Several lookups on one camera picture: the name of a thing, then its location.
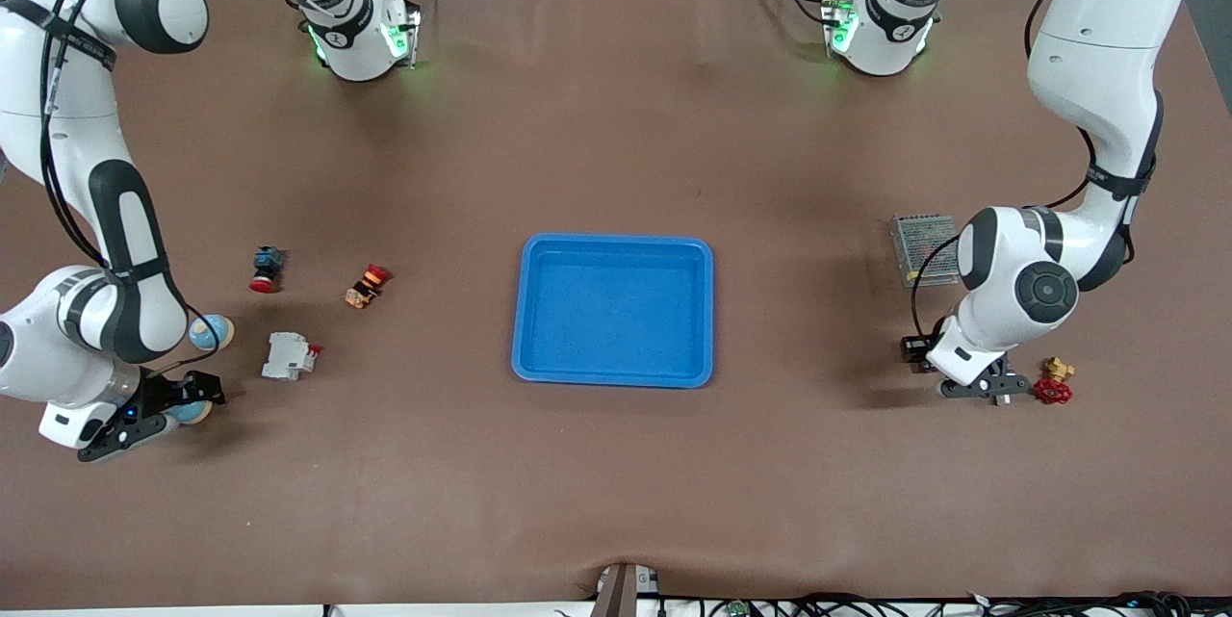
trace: blue plastic tray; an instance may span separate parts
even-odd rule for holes
[[[685,236],[533,235],[514,372],[529,382],[695,389],[715,363],[715,259]]]

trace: orange and black toy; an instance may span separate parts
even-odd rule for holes
[[[346,291],[346,304],[351,304],[355,309],[363,309],[375,297],[379,296],[391,276],[386,267],[368,266],[360,282]]]

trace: table surface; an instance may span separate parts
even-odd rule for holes
[[[890,218],[1082,177],[1025,83],[1031,2],[946,0],[873,79],[791,0],[423,0],[423,64],[356,86],[282,0],[212,0],[201,50],[116,81],[180,287],[238,326],[230,403],[96,466],[0,403],[0,606],[575,599],[614,562],[678,594],[1227,594],[1232,122],[1188,16],[1138,261],[1013,353],[1074,363],[1074,400],[942,401],[897,361]],[[0,307],[81,261],[30,180],[0,219]],[[520,382],[536,232],[707,240],[710,384]],[[259,245],[282,293],[246,289]],[[395,278],[354,310],[367,262]],[[922,296],[931,323],[958,292]],[[271,331],[317,372],[259,379]]]

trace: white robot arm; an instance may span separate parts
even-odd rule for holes
[[[208,9],[206,0],[63,0],[57,15],[57,2],[0,0],[0,151],[63,192],[91,228],[101,267],[62,267],[0,314],[0,393],[48,403],[39,431],[96,461],[171,431],[168,406],[225,403],[216,377],[190,372],[172,384],[136,367],[180,342],[186,313],[111,79],[112,47],[197,48]],[[414,59],[418,15],[404,0],[296,4],[340,78],[366,81]],[[62,43],[63,68],[48,73],[46,52]]]
[[[938,0],[841,0],[828,9],[832,52],[864,73],[898,73],[923,48]],[[1082,204],[986,208],[963,228],[958,267],[968,293],[944,319],[928,361],[975,383],[1014,346],[1052,331],[1079,293],[1120,271],[1129,227],[1156,164],[1163,101],[1156,55],[1180,0],[1053,0],[1029,60],[1045,107],[1090,133],[1095,163]]]

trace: brown table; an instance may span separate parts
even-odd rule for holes
[[[0,403],[0,606],[573,599],[617,560],[715,595],[1232,591],[1232,122],[1188,16],[1138,261],[1013,353],[1073,362],[1077,397],[991,408],[897,362],[886,222],[1082,176],[1025,83],[1031,0],[945,0],[888,79],[828,62],[790,0],[423,2],[421,68],[373,85],[318,68],[281,0],[122,57],[180,287],[239,328],[208,363],[232,403],[92,467]],[[47,208],[0,187],[0,305],[80,261]],[[708,240],[708,387],[514,377],[548,230]],[[291,252],[272,297],[245,288],[265,244]],[[361,313],[367,262],[397,278]],[[325,345],[314,374],[256,377],[274,329]]]

